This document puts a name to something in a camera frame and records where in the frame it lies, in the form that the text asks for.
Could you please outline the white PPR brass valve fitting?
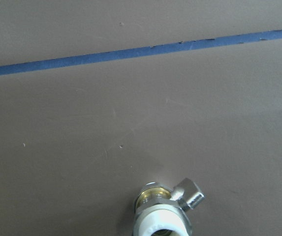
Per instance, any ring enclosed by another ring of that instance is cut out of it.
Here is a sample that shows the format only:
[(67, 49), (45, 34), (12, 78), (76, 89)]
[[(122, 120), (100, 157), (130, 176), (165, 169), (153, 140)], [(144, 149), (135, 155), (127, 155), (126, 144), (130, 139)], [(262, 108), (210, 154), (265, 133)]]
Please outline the white PPR brass valve fitting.
[(133, 236), (191, 236), (187, 216), (205, 199), (192, 180), (185, 178), (173, 189), (158, 182), (146, 184), (134, 201)]

